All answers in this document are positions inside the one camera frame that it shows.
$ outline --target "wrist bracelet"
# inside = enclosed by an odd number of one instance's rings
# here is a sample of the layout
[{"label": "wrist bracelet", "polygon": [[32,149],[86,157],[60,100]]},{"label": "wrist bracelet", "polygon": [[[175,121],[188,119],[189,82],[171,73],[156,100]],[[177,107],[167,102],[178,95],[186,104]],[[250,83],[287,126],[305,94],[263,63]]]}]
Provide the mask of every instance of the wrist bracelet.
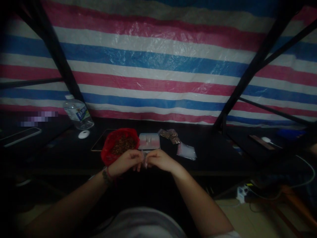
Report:
[{"label": "wrist bracelet", "polygon": [[105,183],[108,185],[108,186],[111,186],[112,185],[112,182],[113,182],[113,178],[110,176],[109,172],[108,172],[108,167],[105,166],[102,170],[102,177],[103,177],[103,180],[105,181]]}]

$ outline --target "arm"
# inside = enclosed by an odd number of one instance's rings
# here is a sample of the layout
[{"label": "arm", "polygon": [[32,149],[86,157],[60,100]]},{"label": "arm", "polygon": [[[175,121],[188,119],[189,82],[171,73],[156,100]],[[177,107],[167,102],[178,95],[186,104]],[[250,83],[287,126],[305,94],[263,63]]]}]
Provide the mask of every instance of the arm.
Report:
[{"label": "arm", "polygon": [[230,221],[214,200],[193,177],[162,150],[154,150],[147,157],[148,166],[156,165],[172,173],[184,202],[202,236],[225,234],[233,231]]},{"label": "arm", "polygon": [[[128,150],[108,167],[111,177],[120,176],[131,167],[142,162],[143,156],[138,150]],[[51,206],[35,218],[25,229],[27,237],[69,236],[80,224],[88,212],[105,193],[108,186],[102,171],[84,185]]]}]

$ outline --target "plastic tarp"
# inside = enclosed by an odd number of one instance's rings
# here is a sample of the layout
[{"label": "plastic tarp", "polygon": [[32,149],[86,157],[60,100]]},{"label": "plastic tarp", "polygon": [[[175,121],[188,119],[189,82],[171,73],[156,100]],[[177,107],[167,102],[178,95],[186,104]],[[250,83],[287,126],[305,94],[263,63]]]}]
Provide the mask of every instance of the plastic tarp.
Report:
[{"label": "plastic tarp", "polygon": [[[274,23],[277,1],[42,1],[93,116],[213,124]],[[305,6],[272,52],[317,16]],[[317,118],[317,32],[253,78],[243,97]],[[60,77],[43,41],[19,17],[1,47],[1,82]],[[0,90],[0,109],[58,111],[64,83]],[[228,123],[294,122],[237,102]]]}]

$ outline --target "desk surface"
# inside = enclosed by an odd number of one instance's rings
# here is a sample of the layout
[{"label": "desk surface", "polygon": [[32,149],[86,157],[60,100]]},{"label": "desk surface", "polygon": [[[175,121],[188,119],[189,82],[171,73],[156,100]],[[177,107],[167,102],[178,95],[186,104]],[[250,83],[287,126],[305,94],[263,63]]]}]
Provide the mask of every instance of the desk surface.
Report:
[{"label": "desk surface", "polygon": [[[270,156],[272,156],[277,150],[280,150],[280,148],[273,145],[273,147],[276,148],[276,151],[267,150],[262,145],[251,139],[249,135],[256,135],[259,138],[268,137],[274,144],[284,148],[290,142],[278,136],[276,134],[278,130],[279,129],[277,128],[227,127],[227,135],[254,160],[259,168],[261,168],[262,166],[265,166],[265,163],[267,163]],[[299,156],[309,159],[309,155],[307,154],[305,156],[299,154]],[[281,164],[276,164],[271,168],[271,172],[277,174],[298,174],[299,172],[310,173],[311,168],[294,155],[288,158],[287,161],[284,161]]]},{"label": "desk surface", "polygon": [[[7,137],[28,129],[29,127],[18,126],[22,117],[23,113],[0,113],[0,128],[2,129],[2,136]],[[34,153],[37,153],[52,139],[66,131],[73,124],[66,115],[50,117],[47,118],[47,120],[49,121],[40,122],[36,126],[42,129],[40,134],[6,148],[11,156],[16,158],[18,162],[22,162],[22,160],[25,160]]]},{"label": "desk surface", "polygon": [[106,129],[135,128],[137,133],[157,133],[159,129],[175,129],[180,140],[195,147],[197,160],[192,161],[176,155],[177,145],[160,137],[161,149],[181,163],[194,175],[249,176],[255,170],[254,163],[240,156],[211,126],[154,121],[94,118],[95,126],[86,139],[79,139],[74,130],[56,146],[24,167],[36,174],[94,174],[103,166],[100,152],[91,147]]}]

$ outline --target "bottle cap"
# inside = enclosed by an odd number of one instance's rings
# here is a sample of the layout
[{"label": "bottle cap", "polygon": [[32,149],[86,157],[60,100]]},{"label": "bottle cap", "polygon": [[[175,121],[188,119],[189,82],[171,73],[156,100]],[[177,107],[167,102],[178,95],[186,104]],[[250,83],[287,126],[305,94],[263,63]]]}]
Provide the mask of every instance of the bottle cap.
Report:
[{"label": "bottle cap", "polygon": [[74,99],[74,96],[72,94],[68,94],[68,95],[65,95],[65,98],[66,99]]},{"label": "bottle cap", "polygon": [[82,132],[80,132],[79,133],[79,135],[78,135],[78,138],[79,139],[85,139],[86,137],[88,137],[89,136],[89,134],[90,134],[90,131],[82,131]]}]

